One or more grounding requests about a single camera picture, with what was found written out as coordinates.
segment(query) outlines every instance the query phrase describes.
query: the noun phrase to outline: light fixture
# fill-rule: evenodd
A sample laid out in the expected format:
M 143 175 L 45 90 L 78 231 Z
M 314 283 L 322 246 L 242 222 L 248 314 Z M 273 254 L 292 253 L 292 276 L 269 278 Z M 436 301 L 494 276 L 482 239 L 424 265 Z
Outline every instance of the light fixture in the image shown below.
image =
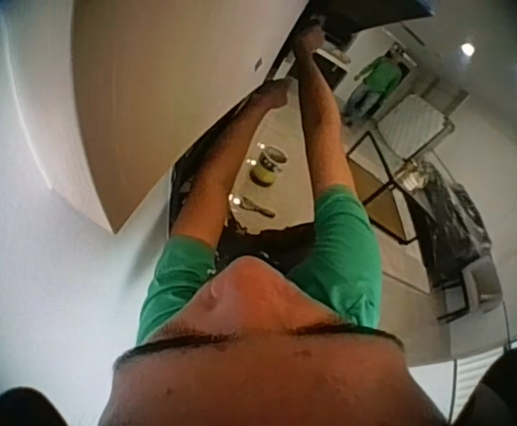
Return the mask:
M 471 43 L 462 44 L 462 52 L 466 56 L 472 56 L 475 52 L 475 47 L 473 47 L 473 44 Z

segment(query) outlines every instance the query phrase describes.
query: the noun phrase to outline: person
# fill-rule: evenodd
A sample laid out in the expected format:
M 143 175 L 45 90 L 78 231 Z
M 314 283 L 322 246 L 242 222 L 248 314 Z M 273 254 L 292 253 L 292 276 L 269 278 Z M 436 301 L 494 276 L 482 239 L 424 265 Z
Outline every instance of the person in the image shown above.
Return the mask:
M 319 27 L 294 52 L 316 241 L 288 276 L 255 257 L 215 274 L 228 195 L 255 130 L 287 102 L 266 83 L 201 168 L 155 268 L 138 346 L 115 363 L 102 425 L 446 424 L 402 345 L 376 330 L 378 244 L 342 150 L 333 93 L 315 65 Z
M 343 109 L 345 125 L 358 122 L 381 99 L 387 99 L 402 79 L 398 52 L 388 52 L 366 66 L 354 77 L 357 82 L 366 75 L 363 82 L 350 95 Z

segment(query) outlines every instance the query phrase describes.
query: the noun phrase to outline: hand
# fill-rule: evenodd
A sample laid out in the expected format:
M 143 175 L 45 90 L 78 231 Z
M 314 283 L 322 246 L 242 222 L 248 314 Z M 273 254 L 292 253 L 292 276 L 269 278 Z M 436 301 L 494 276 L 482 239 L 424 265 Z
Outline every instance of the hand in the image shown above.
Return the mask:
M 288 89 L 290 79 L 270 80 L 260 86 L 253 98 L 266 102 L 269 108 L 284 107 L 288 103 Z
M 308 28 L 294 41 L 294 53 L 296 55 L 306 53 L 312 54 L 317 49 L 322 47 L 323 41 L 325 40 L 325 34 L 323 29 L 319 25 L 314 25 Z

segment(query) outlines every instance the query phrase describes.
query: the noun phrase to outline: jeans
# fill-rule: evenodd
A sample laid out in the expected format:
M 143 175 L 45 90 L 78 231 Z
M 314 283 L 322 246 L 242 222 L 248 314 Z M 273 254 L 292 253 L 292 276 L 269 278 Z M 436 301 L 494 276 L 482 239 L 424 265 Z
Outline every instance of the jeans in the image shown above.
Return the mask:
M 365 99 L 358 106 L 357 104 L 364 96 Z M 347 122 L 355 122 L 366 115 L 371 107 L 377 104 L 380 98 L 381 93 L 371 91 L 367 84 L 361 83 L 349 97 L 346 106 L 344 106 L 343 116 Z

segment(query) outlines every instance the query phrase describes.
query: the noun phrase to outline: tiled floor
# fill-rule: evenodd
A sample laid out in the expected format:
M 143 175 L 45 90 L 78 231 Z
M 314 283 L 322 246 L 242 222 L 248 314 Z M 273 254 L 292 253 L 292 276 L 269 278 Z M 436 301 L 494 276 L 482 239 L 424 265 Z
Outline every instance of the tiled floor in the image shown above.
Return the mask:
M 351 146 L 359 134 L 346 128 L 342 133 L 344 148 Z M 300 126 L 296 84 L 290 90 L 289 105 L 269 113 L 260 125 L 248 152 L 249 159 L 258 158 L 260 144 L 281 148 L 289 157 L 288 164 L 273 186 L 261 188 L 248 178 L 251 165 L 245 163 L 235 182 L 234 195 L 244 195 L 258 205 L 273 210 L 276 217 L 262 217 L 232 205 L 237 219 L 250 233 L 311 222 L 314 219 L 314 201 Z M 363 167 L 375 170 L 378 176 L 378 166 L 371 162 L 370 154 L 362 161 Z M 397 199 L 397 204 L 402 222 L 409 228 L 407 232 L 414 232 L 406 203 L 401 198 Z M 443 298 L 430 291 L 418 244 L 401 246 L 379 230 L 376 233 L 384 270 L 379 327 L 404 341 L 411 366 L 448 359 L 449 330 L 436 321 L 436 317 L 445 310 Z

